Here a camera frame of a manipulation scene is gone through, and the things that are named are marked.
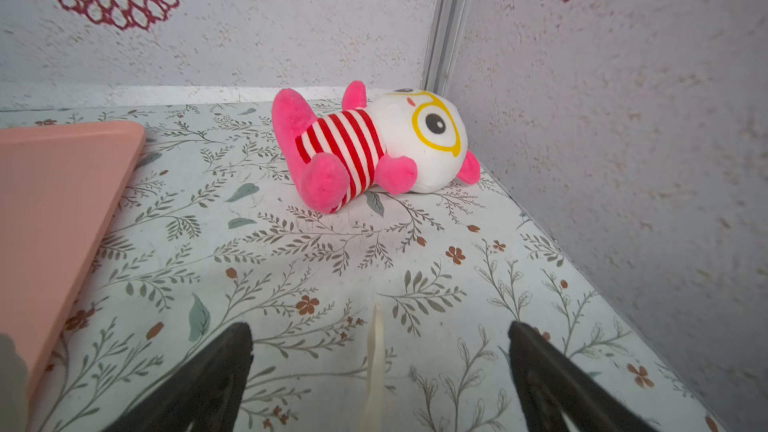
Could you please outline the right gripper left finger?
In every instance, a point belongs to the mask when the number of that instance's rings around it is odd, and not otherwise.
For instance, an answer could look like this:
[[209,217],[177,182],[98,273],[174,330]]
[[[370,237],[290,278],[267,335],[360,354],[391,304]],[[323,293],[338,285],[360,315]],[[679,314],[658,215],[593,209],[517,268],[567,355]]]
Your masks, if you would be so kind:
[[25,432],[29,417],[26,397],[28,369],[13,339],[1,335],[1,432]]

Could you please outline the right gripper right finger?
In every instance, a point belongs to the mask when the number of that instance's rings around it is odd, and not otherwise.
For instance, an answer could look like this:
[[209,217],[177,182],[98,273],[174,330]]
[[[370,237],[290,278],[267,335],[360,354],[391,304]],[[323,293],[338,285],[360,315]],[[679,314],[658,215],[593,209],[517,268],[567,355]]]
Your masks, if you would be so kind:
[[367,336],[366,401],[360,420],[360,432],[379,432],[383,417],[385,388],[384,320],[378,303]]

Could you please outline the pink tray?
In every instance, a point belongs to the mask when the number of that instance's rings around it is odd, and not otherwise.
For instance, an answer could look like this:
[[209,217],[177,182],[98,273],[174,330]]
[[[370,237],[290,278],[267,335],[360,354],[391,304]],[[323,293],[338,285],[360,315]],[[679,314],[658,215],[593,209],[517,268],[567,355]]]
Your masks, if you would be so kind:
[[129,121],[1,132],[1,331],[33,395],[145,143]]

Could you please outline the pink plush toy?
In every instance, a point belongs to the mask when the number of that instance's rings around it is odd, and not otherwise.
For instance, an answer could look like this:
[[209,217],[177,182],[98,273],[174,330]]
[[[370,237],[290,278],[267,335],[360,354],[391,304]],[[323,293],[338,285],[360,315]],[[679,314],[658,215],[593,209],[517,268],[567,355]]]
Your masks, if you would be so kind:
[[457,107],[426,90],[369,101],[354,81],[341,110],[320,117],[301,94],[283,89],[271,118],[299,196],[319,213],[337,212],[374,185],[393,195],[432,193],[455,179],[481,178]]

